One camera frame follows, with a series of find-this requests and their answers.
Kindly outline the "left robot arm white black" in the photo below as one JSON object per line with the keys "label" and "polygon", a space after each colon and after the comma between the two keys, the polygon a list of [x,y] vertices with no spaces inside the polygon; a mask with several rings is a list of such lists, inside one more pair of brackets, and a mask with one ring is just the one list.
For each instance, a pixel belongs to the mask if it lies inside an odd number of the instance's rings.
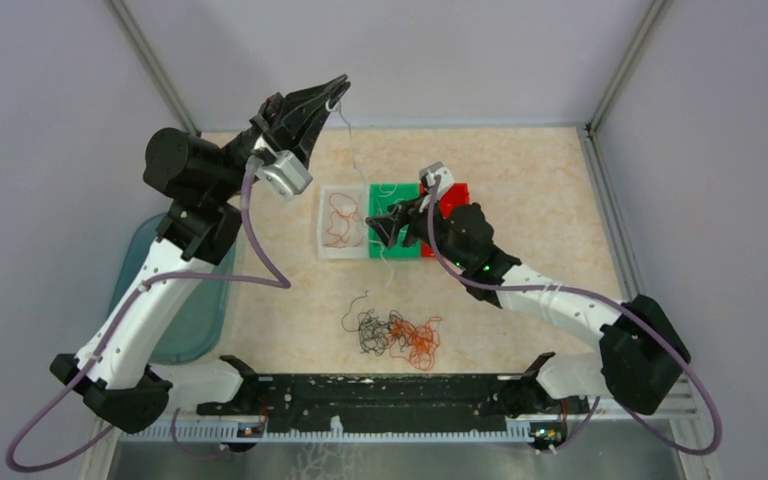
{"label": "left robot arm white black", "polygon": [[60,354],[51,371],[67,391],[112,427],[138,433],[163,414],[252,411],[260,399],[253,371],[225,355],[203,364],[154,365],[152,353],[180,307],[240,234],[259,248],[250,219],[256,182],[291,199],[312,181],[313,148],[350,88],[346,75],[270,96],[247,129],[225,145],[176,128],[157,131],[145,151],[144,182],[171,205],[126,295],[79,351]]}

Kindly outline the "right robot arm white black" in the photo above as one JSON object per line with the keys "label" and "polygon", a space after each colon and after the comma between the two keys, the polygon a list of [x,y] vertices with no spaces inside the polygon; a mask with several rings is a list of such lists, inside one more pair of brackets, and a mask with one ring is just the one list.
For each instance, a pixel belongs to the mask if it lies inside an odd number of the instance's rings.
{"label": "right robot arm white black", "polygon": [[548,412],[564,397],[609,396],[636,414],[659,409],[691,357],[655,299],[638,294],[619,302],[556,283],[495,244],[479,204],[443,215],[421,202],[401,201],[365,223],[387,248],[435,246],[477,300],[536,316],[591,347],[587,354],[554,354],[538,366],[523,385],[529,408]]}

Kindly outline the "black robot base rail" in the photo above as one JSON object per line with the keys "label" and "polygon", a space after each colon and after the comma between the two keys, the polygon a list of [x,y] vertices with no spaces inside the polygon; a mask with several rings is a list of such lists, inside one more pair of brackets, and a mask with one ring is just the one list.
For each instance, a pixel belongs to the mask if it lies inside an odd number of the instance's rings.
{"label": "black robot base rail", "polygon": [[496,433],[520,416],[582,414],[588,401],[550,398],[525,374],[249,374],[201,416],[252,415],[269,433]]}

